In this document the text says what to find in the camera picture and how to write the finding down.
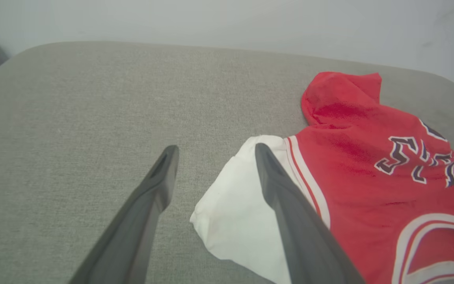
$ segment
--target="gray cushion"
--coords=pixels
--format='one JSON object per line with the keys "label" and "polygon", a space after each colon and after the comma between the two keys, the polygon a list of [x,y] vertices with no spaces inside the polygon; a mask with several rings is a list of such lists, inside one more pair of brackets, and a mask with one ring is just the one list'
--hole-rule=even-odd
{"label": "gray cushion", "polygon": [[252,135],[306,126],[321,71],[379,72],[381,102],[454,145],[454,83],[411,70],[267,52],[55,43],[0,67],[0,283],[64,283],[165,146],[180,147],[147,283],[267,283],[210,255],[189,217]]}

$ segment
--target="white sleeve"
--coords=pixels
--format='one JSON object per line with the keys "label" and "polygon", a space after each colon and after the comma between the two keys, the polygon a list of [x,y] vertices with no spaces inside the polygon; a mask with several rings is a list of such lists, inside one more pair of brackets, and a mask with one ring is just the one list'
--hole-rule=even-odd
{"label": "white sleeve", "polygon": [[265,143],[297,183],[282,138],[249,138],[223,167],[197,203],[190,222],[207,250],[276,284],[290,284],[276,215],[265,203],[255,162],[255,145]]}

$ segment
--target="red jersey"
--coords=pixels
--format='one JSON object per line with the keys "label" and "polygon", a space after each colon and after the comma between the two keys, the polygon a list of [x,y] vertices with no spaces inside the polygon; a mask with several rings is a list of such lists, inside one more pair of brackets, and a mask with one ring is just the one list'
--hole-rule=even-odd
{"label": "red jersey", "polygon": [[454,278],[454,151],[418,117],[380,105],[380,87],[378,74],[318,74],[288,159],[367,283]]}

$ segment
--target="white stripe trim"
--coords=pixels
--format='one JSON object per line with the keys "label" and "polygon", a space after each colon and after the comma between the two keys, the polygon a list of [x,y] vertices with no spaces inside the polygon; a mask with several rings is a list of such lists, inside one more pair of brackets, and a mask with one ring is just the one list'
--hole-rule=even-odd
{"label": "white stripe trim", "polygon": [[[452,275],[454,274],[454,261],[443,261],[437,262],[425,268],[416,270],[415,272],[407,275],[406,282],[404,284],[420,284],[434,277],[439,277],[440,275]],[[443,277],[432,282],[443,281],[445,278],[454,278],[454,277]]]}
{"label": "white stripe trim", "polygon": [[[294,153],[294,158],[297,167],[301,170],[302,176],[304,180],[308,183],[311,193],[313,194],[317,206],[320,209],[321,213],[321,218],[323,220],[323,223],[327,226],[327,228],[330,229],[330,212],[328,211],[328,205],[327,201],[325,200],[325,196],[323,196],[323,192],[321,191],[319,185],[316,183],[315,178],[313,178],[313,175],[308,169],[308,166],[306,165],[306,162],[304,161],[304,158],[301,155],[301,151],[299,150],[299,143],[297,142],[297,137],[295,136],[290,136],[288,137],[290,142],[292,142],[292,152]],[[297,171],[294,166],[292,166],[292,169],[295,170],[295,175],[300,176],[299,172]]]}
{"label": "white stripe trim", "polygon": [[435,280],[432,280],[426,284],[434,284],[434,283],[439,283],[439,284],[443,284],[443,281],[446,281],[446,280],[454,280],[454,277],[443,277],[443,278],[437,278]]}
{"label": "white stripe trim", "polygon": [[[424,226],[421,228],[421,230],[416,234],[414,241],[412,244],[409,244],[409,240],[411,237],[414,235],[415,231],[420,228],[421,225],[423,225],[426,222],[430,221],[445,221],[445,222],[450,222],[454,223],[454,216],[449,215],[449,214],[441,214],[441,213],[433,213],[433,214],[425,214],[421,215],[411,222],[407,224],[402,232],[400,233],[397,241],[397,247],[396,247],[396,259],[395,263],[393,266],[393,275],[392,275],[392,284],[399,284],[400,282],[403,284],[410,283],[406,282],[406,275],[409,270],[409,265],[411,264],[411,261],[413,260],[413,257],[416,253],[416,249],[418,248],[418,245],[420,244],[421,239],[423,236],[427,233],[430,232],[431,230],[434,230],[436,228],[451,228],[454,229],[454,224],[444,224],[444,223],[432,223]],[[407,261],[404,262],[404,255],[406,254],[406,251],[409,250],[409,255],[407,257]],[[430,268],[431,266],[422,268],[418,271],[420,271],[420,275],[426,275],[427,268]]]}
{"label": "white stripe trim", "polygon": [[299,182],[300,186],[299,189],[301,190],[302,194],[306,197],[310,205],[313,207],[313,209],[316,211],[315,203],[313,202],[313,198],[311,198],[311,195],[309,194],[308,188],[306,187],[306,184],[301,178],[301,175],[299,174],[299,171],[297,171],[297,167],[294,164],[294,160],[292,159],[292,153],[290,152],[290,143],[288,142],[288,138],[285,138],[285,144],[287,145],[287,156],[288,156],[288,162],[290,163],[290,167],[292,168],[292,171],[294,172],[294,176],[297,178],[297,181]]}

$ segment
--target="garment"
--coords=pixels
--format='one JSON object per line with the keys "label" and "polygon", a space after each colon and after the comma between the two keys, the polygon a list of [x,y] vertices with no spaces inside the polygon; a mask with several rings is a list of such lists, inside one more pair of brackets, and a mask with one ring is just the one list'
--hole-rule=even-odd
{"label": "garment", "polygon": [[[310,126],[285,138],[284,146],[280,142],[277,157],[367,283],[454,278],[454,151],[417,117],[380,105],[380,86],[377,74],[318,74],[301,101]],[[254,161],[251,152],[240,153],[238,159]],[[218,247],[223,247],[228,252],[219,258],[232,259],[278,284],[288,283],[286,278],[274,280],[278,273],[288,273],[286,267],[264,265],[268,259],[257,263],[256,250],[245,242],[261,237],[259,228],[274,225],[274,213],[267,225],[250,216],[267,214],[262,193],[253,195],[255,205],[244,201],[241,216],[225,200],[229,194],[260,191],[255,182],[243,186],[249,179],[258,180],[258,175],[224,170],[192,215],[198,234],[217,257]],[[219,187],[223,194],[217,194]],[[216,201],[205,211],[210,196],[216,196]],[[236,226],[242,218],[247,223]],[[222,226],[233,237],[222,241],[212,226]],[[247,236],[247,227],[255,235]],[[274,234],[274,230],[265,231]],[[272,246],[266,250],[277,248],[270,254],[274,263],[283,262],[281,240],[266,238]],[[249,264],[240,261],[239,254],[250,255]]]}

